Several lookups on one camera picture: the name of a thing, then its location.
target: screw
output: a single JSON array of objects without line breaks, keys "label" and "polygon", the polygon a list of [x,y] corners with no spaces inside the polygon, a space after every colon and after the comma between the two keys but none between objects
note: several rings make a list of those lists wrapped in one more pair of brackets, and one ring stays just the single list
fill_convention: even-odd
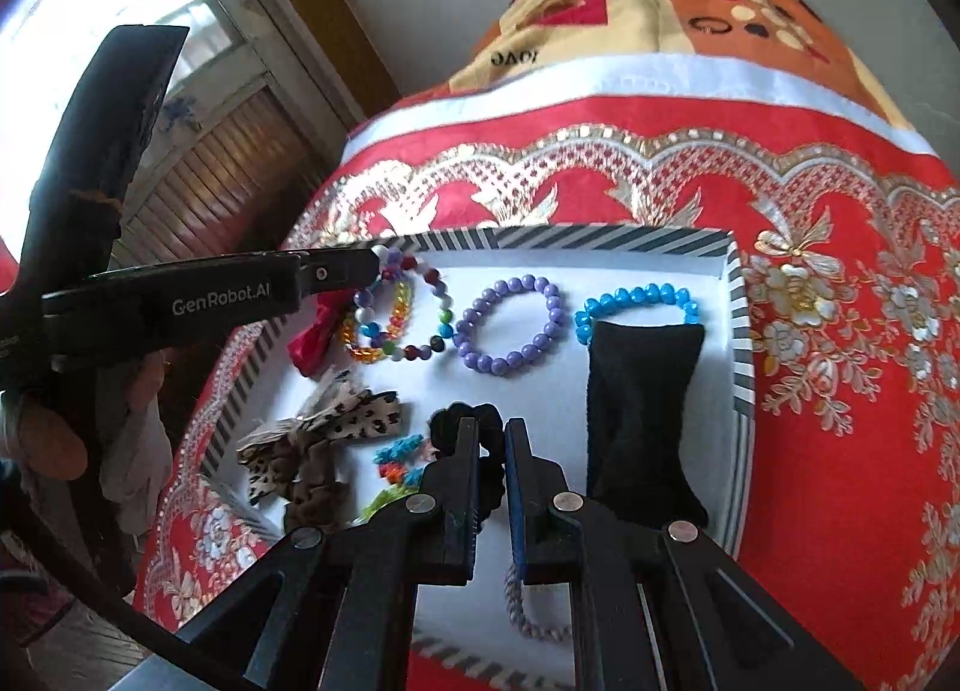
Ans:
[{"label": "screw", "polygon": [[320,544],[323,533],[320,533],[320,528],[301,526],[300,528],[294,528],[294,533],[291,534],[290,539],[296,550],[309,550]]},{"label": "screw", "polygon": [[558,493],[553,497],[553,505],[557,507],[560,512],[576,512],[584,505],[584,497],[579,493],[563,491],[563,493]]},{"label": "screw", "polygon": [[694,526],[693,523],[685,520],[675,520],[670,524],[666,531],[671,537],[676,539],[678,542],[683,542],[683,544],[692,542],[697,538],[697,534],[700,533],[697,531],[697,527]]},{"label": "screw", "polygon": [[415,493],[407,499],[407,511],[415,515],[424,515],[437,505],[437,500],[429,493]]}]

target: multicolored beaded bracelet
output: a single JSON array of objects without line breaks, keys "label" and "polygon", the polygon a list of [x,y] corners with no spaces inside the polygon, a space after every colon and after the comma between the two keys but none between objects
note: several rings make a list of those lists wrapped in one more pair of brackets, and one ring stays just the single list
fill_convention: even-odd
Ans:
[{"label": "multicolored beaded bracelet", "polygon": [[376,293],[376,290],[382,285],[384,285],[382,278],[377,279],[369,289],[357,292],[353,296],[353,302],[357,304],[357,311],[354,314],[347,314],[340,326],[340,336],[344,342],[344,350],[349,352],[350,357],[359,360],[361,363],[376,363],[386,357],[385,352],[383,352],[383,343],[397,341],[400,336],[403,336],[403,330],[406,328],[410,309],[413,305],[413,288],[408,280],[404,278],[395,280],[397,296],[394,299],[394,308],[390,312],[390,324],[386,331],[381,331],[380,326],[376,326],[376,332],[383,336],[381,346],[361,347],[356,341],[357,326],[360,326],[360,333],[367,336],[368,331],[372,330],[370,326],[376,325],[373,322],[373,309],[371,308],[373,306],[373,293]]},{"label": "multicolored beaded bracelet", "polygon": [[630,307],[651,307],[655,304],[669,304],[683,309],[683,323],[697,325],[700,321],[700,305],[690,300],[690,291],[686,288],[675,290],[670,283],[647,285],[646,288],[618,288],[613,295],[604,293],[600,300],[587,298],[584,310],[573,315],[577,326],[577,341],[589,344],[593,338],[593,322],[599,317],[608,317]]},{"label": "multicolored beaded bracelet", "polygon": [[361,333],[371,338],[371,347],[379,348],[383,355],[390,357],[390,360],[430,360],[434,352],[443,352],[446,349],[444,339],[453,338],[453,327],[450,322],[453,320],[453,312],[450,307],[453,305],[453,299],[446,292],[446,283],[440,279],[440,272],[425,261],[417,259],[414,255],[405,255],[397,249],[387,249],[383,245],[373,247],[373,253],[378,256],[381,264],[384,266],[383,273],[392,276],[403,271],[415,271],[424,277],[424,281],[431,286],[431,292],[438,298],[440,303],[440,325],[437,328],[437,334],[430,336],[428,344],[416,347],[409,344],[406,347],[400,347],[395,339],[389,336],[382,336],[382,331],[376,326],[376,323],[368,323],[366,330],[361,328]]},{"label": "multicolored beaded bracelet", "polygon": [[[530,290],[542,293],[546,299],[547,314],[550,319],[544,325],[544,332],[534,336],[533,341],[530,344],[524,344],[519,352],[517,350],[508,352],[507,357],[491,357],[479,352],[472,340],[476,331],[476,323],[490,314],[493,307],[506,296],[512,293],[525,293]],[[470,308],[464,311],[464,317],[457,322],[457,333],[453,337],[453,343],[467,368],[484,374],[493,374],[493,376],[504,376],[507,372],[518,369],[525,363],[533,363],[539,358],[541,353],[549,348],[552,340],[560,335],[564,318],[565,313],[563,312],[563,300],[560,299],[560,290],[558,290],[557,285],[552,285],[546,277],[534,278],[532,274],[527,274],[505,282],[504,280],[496,280],[492,288],[485,289],[480,294],[480,298],[476,299]]]}]

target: wooden floor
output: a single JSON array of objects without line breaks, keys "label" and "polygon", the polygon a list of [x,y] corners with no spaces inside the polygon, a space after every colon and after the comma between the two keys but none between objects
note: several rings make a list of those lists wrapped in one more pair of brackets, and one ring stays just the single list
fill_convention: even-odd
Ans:
[{"label": "wooden floor", "polygon": [[144,659],[136,642],[80,603],[29,653],[51,691],[106,691]]}]

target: purple beaded bracelet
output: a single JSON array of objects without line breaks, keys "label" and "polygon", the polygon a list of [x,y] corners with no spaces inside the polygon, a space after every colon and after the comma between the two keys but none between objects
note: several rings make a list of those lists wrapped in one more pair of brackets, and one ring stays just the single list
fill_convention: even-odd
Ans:
[{"label": "purple beaded bracelet", "polygon": [[[531,290],[542,293],[546,298],[547,314],[550,319],[544,325],[544,332],[534,336],[530,344],[524,344],[520,347],[519,352],[517,350],[508,352],[507,357],[491,357],[479,352],[473,344],[476,324],[490,314],[493,307],[506,296],[518,295]],[[514,277],[505,282],[502,279],[496,280],[492,288],[487,288],[480,293],[480,298],[476,299],[470,308],[464,311],[462,320],[457,321],[457,333],[454,333],[453,345],[457,348],[457,354],[462,357],[467,368],[484,374],[504,376],[507,372],[518,369],[525,363],[533,363],[540,357],[541,352],[549,348],[552,340],[560,335],[565,317],[560,290],[558,290],[557,285],[552,285],[546,277],[534,278],[533,274],[526,274],[523,277]]]}]

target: window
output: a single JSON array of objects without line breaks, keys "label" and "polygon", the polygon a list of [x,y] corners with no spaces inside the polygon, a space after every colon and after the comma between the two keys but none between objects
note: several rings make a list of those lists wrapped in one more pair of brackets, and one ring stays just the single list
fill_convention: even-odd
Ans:
[{"label": "window", "polygon": [[19,259],[28,202],[61,114],[100,42],[120,24],[190,28],[171,86],[229,49],[213,0],[38,0],[0,34],[0,237]]}]

